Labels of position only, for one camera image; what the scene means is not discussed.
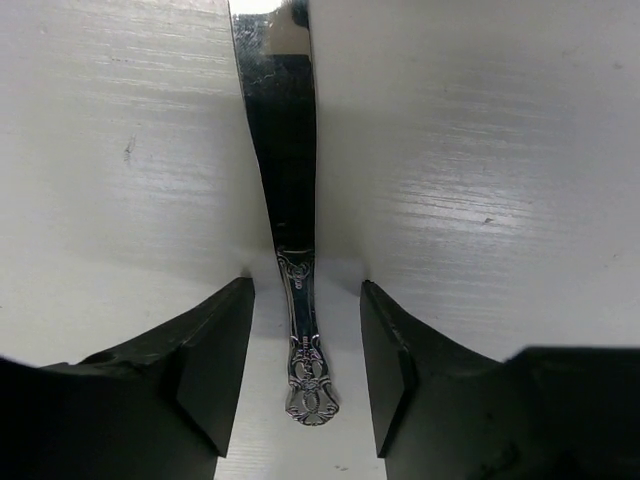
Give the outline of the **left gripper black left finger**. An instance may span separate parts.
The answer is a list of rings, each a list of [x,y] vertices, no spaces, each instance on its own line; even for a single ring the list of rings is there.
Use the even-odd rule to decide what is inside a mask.
[[[1,362],[5,479],[211,479],[229,448],[255,289],[194,308],[77,364]]]

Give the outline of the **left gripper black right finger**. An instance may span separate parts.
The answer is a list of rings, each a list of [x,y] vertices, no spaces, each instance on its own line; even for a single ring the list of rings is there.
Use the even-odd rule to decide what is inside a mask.
[[[635,479],[639,352],[529,347],[495,361],[360,296],[374,438],[390,479]]]

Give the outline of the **silver ornate knife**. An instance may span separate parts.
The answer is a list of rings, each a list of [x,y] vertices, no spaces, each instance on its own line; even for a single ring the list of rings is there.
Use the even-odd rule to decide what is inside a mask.
[[[317,112],[306,1],[232,1],[231,35],[289,321],[285,411],[321,426],[339,411],[314,298]]]

